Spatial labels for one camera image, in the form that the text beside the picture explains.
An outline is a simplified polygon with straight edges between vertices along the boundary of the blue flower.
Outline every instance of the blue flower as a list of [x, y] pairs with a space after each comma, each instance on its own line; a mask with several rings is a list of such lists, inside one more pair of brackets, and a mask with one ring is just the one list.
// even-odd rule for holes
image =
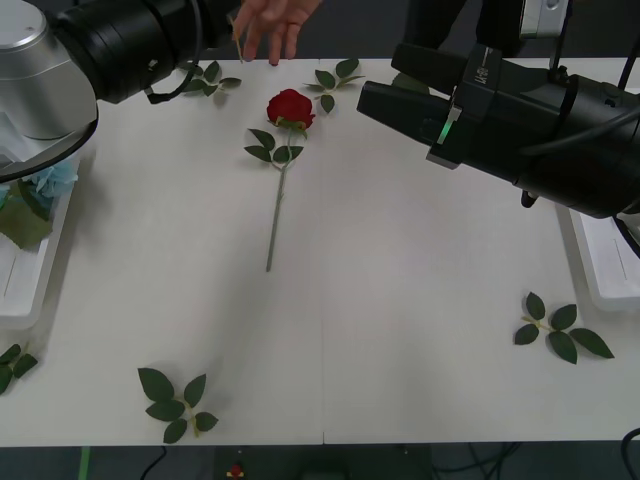
[[78, 175], [71, 164], [70, 159], [63, 160], [53, 167], [24, 177], [25, 182], [30, 181], [36, 186], [36, 193], [46, 198], [56, 198], [73, 189], [73, 184], [78, 180]]

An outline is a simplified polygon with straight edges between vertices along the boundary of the small red object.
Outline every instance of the small red object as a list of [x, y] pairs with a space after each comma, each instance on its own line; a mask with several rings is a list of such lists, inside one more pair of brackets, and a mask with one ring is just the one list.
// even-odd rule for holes
[[227, 477], [233, 480], [244, 478], [244, 470], [242, 469], [242, 465], [236, 463], [233, 467], [231, 467], [231, 470], [227, 472]]
[[311, 114], [312, 107], [311, 100], [293, 89], [288, 89], [271, 99], [267, 107], [267, 116], [273, 123], [277, 123], [279, 118], [289, 123], [300, 122], [304, 124], [302, 130], [306, 130], [315, 117]]

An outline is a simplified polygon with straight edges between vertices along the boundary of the white tray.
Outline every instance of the white tray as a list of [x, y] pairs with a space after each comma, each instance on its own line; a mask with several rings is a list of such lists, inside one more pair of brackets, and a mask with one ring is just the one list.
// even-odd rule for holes
[[[45, 144], [16, 136], [0, 112], [0, 153], [20, 161], [37, 153]], [[77, 155], [71, 157], [75, 170], [79, 164]], [[0, 328], [22, 330], [38, 321], [70, 197], [71, 193], [65, 194], [54, 203], [52, 232], [39, 247], [20, 250], [0, 234]]]
[[593, 303], [604, 311], [640, 309], [640, 261], [611, 218], [571, 211]]

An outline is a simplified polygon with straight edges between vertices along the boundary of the green leaf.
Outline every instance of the green leaf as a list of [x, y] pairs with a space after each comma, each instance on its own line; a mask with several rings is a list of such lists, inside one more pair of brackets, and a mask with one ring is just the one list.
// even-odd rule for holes
[[555, 330], [565, 330], [573, 325], [578, 318], [578, 308], [575, 305], [567, 305], [559, 308], [549, 322]]
[[239, 87], [241, 83], [242, 80], [233, 77], [223, 78], [222, 80], [220, 80], [220, 85], [222, 85], [224, 88], [236, 88]]
[[161, 420], [163, 422], [173, 422], [179, 419], [184, 413], [184, 404], [177, 400], [169, 400], [168, 402], [158, 402], [151, 405], [146, 410], [147, 414]]
[[51, 222], [37, 216], [22, 198], [10, 198], [0, 210], [0, 233], [20, 249], [38, 245], [51, 233]]
[[213, 95], [214, 93], [216, 93], [216, 90], [218, 89], [217, 85], [205, 85], [205, 87], [202, 89], [202, 91], [204, 92], [204, 94], [207, 97], [210, 97], [211, 95]]
[[187, 421], [184, 418], [180, 418], [174, 422], [171, 422], [164, 431], [164, 443], [173, 444], [179, 441], [184, 432], [187, 431]]
[[[303, 147], [291, 147], [291, 161], [298, 158], [300, 153], [302, 153]], [[289, 149], [286, 145], [282, 147], [278, 147], [276, 151], [273, 153], [273, 161], [275, 163], [288, 163], [289, 162]]]
[[427, 95], [431, 94], [427, 84], [422, 83], [404, 73], [396, 75], [396, 78], [393, 79], [391, 85], [398, 88], [404, 88], [405, 90], [411, 90], [412, 92], [424, 93]]
[[527, 311], [536, 320], [542, 320], [546, 314], [544, 302], [533, 292], [527, 297]]
[[204, 387], [207, 384], [207, 376], [200, 375], [189, 382], [189, 385], [184, 389], [184, 399], [191, 406], [196, 408], [196, 405], [202, 398], [204, 393]]
[[153, 368], [139, 368], [138, 376], [142, 389], [149, 400], [166, 402], [173, 398], [173, 385], [164, 373]]
[[604, 340], [588, 328], [574, 328], [569, 332], [569, 335], [594, 355], [603, 358], [615, 358], [611, 350], [609, 350], [609, 347], [607, 347], [607, 344], [604, 343]]
[[350, 58], [349, 60], [343, 60], [336, 65], [336, 74], [340, 78], [346, 78], [351, 75], [356, 68], [360, 65], [360, 61], [357, 58]]
[[196, 428], [201, 432], [208, 432], [218, 423], [218, 419], [207, 412], [200, 412], [196, 415]]
[[320, 105], [325, 112], [331, 113], [333, 107], [336, 106], [336, 101], [331, 95], [323, 95], [320, 97]]
[[[193, 63], [191, 62], [180, 63], [178, 64], [178, 68], [184, 72], [188, 72], [191, 69], [191, 65], [193, 65]], [[194, 75], [198, 77], [201, 77], [202, 75], [204, 75], [204, 71], [202, 70], [202, 67], [200, 65], [196, 67], [196, 71], [194, 72]]]
[[529, 325], [525, 325], [518, 329], [514, 338], [514, 343], [516, 345], [529, 345], [538, 338], [539, 333], [540, 331], [538, 330], [538, 327], [530, 323]]
[[560, 358], [574, 365], [578, 363], [578, 351], [569, 335], [564, 332], [551, 332], [548, 338], [551, 347]]
[[307, 87], [312, 92], [317, 92], [317, 93], [324, 92], [324, 87], [316, 83], [305, 83], [304, 86]]
[[264, 148], [271, 151], [276, 148], [276, 139], [269, 132], [250, 128], [249, 131], [258, 139]]
[[338, 88], [344, 87], [346, 84], [353, 82], [354, 80], [358, 80], [359, 78], [364, 78], [364, 75], [356, 75], [355, 77], [347, 77], [340, 80], [338, 83]]
[[25, 353], [20, 359], [16, 362], [16, 365], [13, 367], [13, 375], [16, 378], [22, 378], [29, 370], [35, 367], [38, 364], [38, 361], [28, 353]]
[[271, 153], [266, 148], [260, 145], [251, 145], [250, 147], [244, 147], [244, 149], [263, 162], [271, 163]]
[[204, 87], [206, 87], [207, 84], [204, 83], [204, 81], [198, 79], [198, 80], [191, 80], [189, 82], [189, 85], [187, 85], [187, 88], [184, 89], [183, 93], [190, 93], [190, 92], [199, 92], [200, 90], [203, 90]]
[[0, 356], [0, 365], [6, 365], [7, 363], [12, 362], [14, 358], [20, 355], [21, 351], [22, 349], [20, 348], [20, 345], [18, 345], [17, 343], [14, 345], [11, 345], [7, 349], [7, 351], [4, 352], [2, 356]]
[[220, 73], [220, 64], [213, 61], [204, 71], [204, 79], [209, 83], [215, 83], [216, 77]]
[[35, 213], [38, 217], [40, 217], [45, 222], [49, 221], [49, 211], [40, 205], [40, 202], [36, 200], [36, 198], [29, 190], [29, 185], [25, 183], [23, 180], [18, 180], [18, 189], [20, 190], [20, 196], [29, 205], [29, 208], [33, 213]]
[[11, 367], [9, 365], [0, 365], [0, 395], [7, 390], [12, 377]]
[[323, 70], [316, 70], [316, 78], [320, 85], [324, 88], [332, 89], [336, 86], [336, 79], [329, 72]]

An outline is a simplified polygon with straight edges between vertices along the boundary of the black cable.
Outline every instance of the black cable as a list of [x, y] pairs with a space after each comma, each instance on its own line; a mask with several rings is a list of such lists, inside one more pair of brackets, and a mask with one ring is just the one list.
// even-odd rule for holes
[[607, 120], [597, 127], [589, 128], [588, 130], [584, 130], [574, 135], [569, 135], [568, 137], [561, 138], [559, 140], [553, 140], [551, 142], [541, 143], [539, 145], [524, 147], [520, 149], [518, 153], [527, 157], [537, 157], [538, 155], [546, 155], [548, 153], [557, 152], [559, 150], [565, 150], [579, 143], [583, 143], [606, 135], [612, 130], [626, 125], [627, 123], [631, 123], [638, 118], [640, 118], [640, 106], [633, 108], [628, 112], [623, 113], [622, 115], [618, 115], [611, 120]]
[[618, 82], [618, 88], [620, 90], [627, 88], [627, 83], [629, 82], [629, 77], [631, 77], [631, 71], [633, 70], [633, 65], [636, 63], [638, 54], [640, 54], [640, 35], [638, 35], [636, 44], [631, 49], [631, 53], [629, 53], [627, 57], [627, 63], [622, 70], [622, 75], [620, 75], [620, 82]]
[[98, 128], [98, 120], [99, 120], [99, 115], [98, 115], [98, 112], [96, 112], [96, 119], [87, 126], [87, 129], [85, 130], [82, 137], [78, 139], [78, 141], [74, 143], [72, 146], [67, 148], [64, 152], [56, 155], [55, 157], [47, 160], [46, 162], [43, 162], [34, 167], [29, 167], [23, 170], [19, 170], [17, 172], [6, 173], [4, 175], [2, 175], [2, 170], [0, 170], [0, 184], [12, 182], [14, 180], [19, 180], [20, 178], [26, 177], [27, 175], [33, 175], [34, 173], [38, 173], [39, 171], [44, 170], [45, 168], [52, 167], [56, 163], [59, 163], [62, 160], [68, 158], [70, 155], [73, 155], [78, 150], [80, 150], [80, 148], [85, 143], [89, 141], [89, 139], [93, 136], [94, 133], [96, 133], [96, 129]]
[[490, 480], [491, 477], [493, 476], [493, 474], [499, 470], [500, 468], [502, 468], [502, 464], [503, 462], [509, 458], [511, 455], [513, 455], [514, 453], [516, 453], [518, 451], [518, 449], [522, 446], [522, 443], [519, 442], [515, 442], [512, 443], [506, 450], [502, 450], [502, 452], [499, 455], [498, 461], [496, 462], [496, 464], [493, 466], [493, 468], [491, 470], [489, 470], [489, 473], [487, 473], [484, 477], [484, 480]]
[[629, 231], [627, 224], [616, 217], [613, 217], [613, 221], [616, 224], [616, 227], [618, 227], [618, 231], [620, 232], [620, 235], [622, 235], [622, 238], [624, 238], [625, 242], [627, 242], [631, 250], [633, 250], [633, 253], [640, 258], [640, 245], [638, 245], [638, 241], [631, 234], [631, 231]]
[[480, 463], [480, 459], [478, 458], [478, 454], [476, 453], [476, 449], [473, 448], [473, 445], [471, 443], [467, 443], [467, 448], [469, 449], [469, 453], [471, 453], [471, 458], [473, 458], [473, 461], [476, 462], [476, 465], [478, 465], [478, 468], [482, 472], [482, 475], [486, 476], [487, 475], [487, 471], [484, 469], [484, 465], [482, 465]]
[[434, 466], [433, 469], [436, 470], [438, 473], [459, 473], [459, 472], [465, 472], [467, 470], [472, 470], [474, 468], [478, 468], [480, 467], [480, 465], [487, 465], [489, 463], [493, 463], [497, 460], [500, 459], [500, 457], [502, 456], [502, 453], [499, 453], [497, 455], [493, 455], [492, 457], [489, 457], [485, 460], [480, 460], [480, 462], [478, 463], [470, 463], [468, 465], [464, 465], [462, 467], [455, 467], [455, 468], [442, 468], [442, 467], [436, 467]]
[[631, 462], [629, 461], [629, 444], [631, 440], [640, 435], [640, 428], [636, 428], [635, 430], [631, 430], [627, 433], [622, 439], [622, 443], [620, 444], [620, 453], [622, 454], [622, 461], [624, 462], [624, 466], [627, 468], [627, 472], [629, 472], [629, 476], [632, 480], [639, 480], [638, 475], [636, 474]]
[[193, 54], [193, 61], [191, 63], [191, 67], [187, 72], [187, 76], [184, 77], [182, 83], [171, 93], [154, 93], [153, 88], [148, 87], [145, 89], [145, 93], [147, 94], [147, 98], [152, 105], [157, 105], [158, 103], [168, 102], [176, 98], [184, 89], [187, 88], [187, 85], [191, 83], [193, 76], [196, 73], [196, 68], [198, 68], [198, 63], [200, 62], [200, 56], [202, 55], [202, 44], [203, 44], [203, 32], [202, 32], [202, 13], [200, 12], [200, 6], [198, 5], [198, 0], [191, 0], [191, 7], [193, 8], [193, 16], [196, 22], [196, 48]]
[[162, 446], [162, 454], [158, 458], [156, 458], [151, 465], [147, 467], [147, 469], [142, 473], [140, 480], [144, 480], [145, 478], [147, 478], [147, 474], [153, 469], [153, 467], [159, 464], [162, 461], [162, 459], [166, 456], [167, 456], [167, 447]]

